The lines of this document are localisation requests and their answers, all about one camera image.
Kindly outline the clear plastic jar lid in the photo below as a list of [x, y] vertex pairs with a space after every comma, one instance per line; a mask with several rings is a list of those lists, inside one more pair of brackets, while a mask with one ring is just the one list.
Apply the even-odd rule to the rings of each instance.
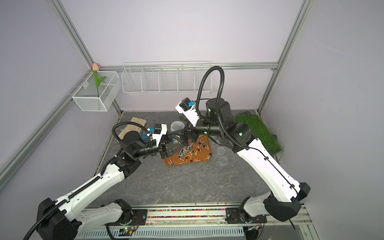
[[218, 147], [218, 148], [217, 148], [217, 154], [218, 154], [219, 156], [223, 156], [223, 155], [225, 154], [225, 152], [226, 152], [226, 150], [225, 150], [224, 147]]

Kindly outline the clear jar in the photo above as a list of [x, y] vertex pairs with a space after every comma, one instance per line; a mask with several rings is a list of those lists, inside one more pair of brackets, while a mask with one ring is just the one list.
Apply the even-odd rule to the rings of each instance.
[[219, 159], [219, 165], [220, 166], [226, 166], [226, 165], [228, 165], [228, 163], [229, 163], [229, 160], [226, 157], [221, 157]]
[[179, 138], [173, 138], [173, 137], [169, 137], [169, 143], [180, 143], [182, 145], [182, 147], [184, 146], [181, 142], [180, 142], [180, 139]]

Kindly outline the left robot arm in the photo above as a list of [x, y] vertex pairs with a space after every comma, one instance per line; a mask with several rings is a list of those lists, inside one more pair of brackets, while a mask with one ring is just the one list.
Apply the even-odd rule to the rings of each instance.
[[167, 125], [145, 128], [132, 121], [113, 126], [113, 137], [120, 149], [98, 174], [56, 200], [39, 204], [37, 220], [24, 236], [30, 239], [37, 232], [43, 240], [73, 240], [83, 232], [111, 223], [139, 225], [132, 207], [118, 199], [104, 207], [84, 209], [108, 189], [127, 179], [140, 165], [140, 158], [160, 154], [163, 159], [183, 148], [188, 140], [182, 131], [169, 132]]

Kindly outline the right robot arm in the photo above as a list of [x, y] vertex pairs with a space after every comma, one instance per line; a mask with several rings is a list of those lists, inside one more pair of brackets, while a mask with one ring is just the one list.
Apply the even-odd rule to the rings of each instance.
[[[199, 110], [202, 91], [208, 76], [214, 71], [220, 74], [218, 93], [206, 102], [207, 112], [202, 115]], [[170, 133], [170, 137], [186, 146], [196, 142], [199, 136], [216, 136], [220, 144], [245, 160], [270, 189], [266, 195], [246, 198], [238, 208], [239, 218], [246, 222], [268, 213], [281, 222], [289, 221], [299, 213], [300, 201], [308, 196], [311, 188], [307, 183], [296, 181], [277, 163], [248, 124], [234, 120], [230, 104], [222, 98], [224, 84], [223, 68], [209, 68], [201, 80], [197, 99], [185, 98], [176, 106], [189, 125], [182, 131]]]

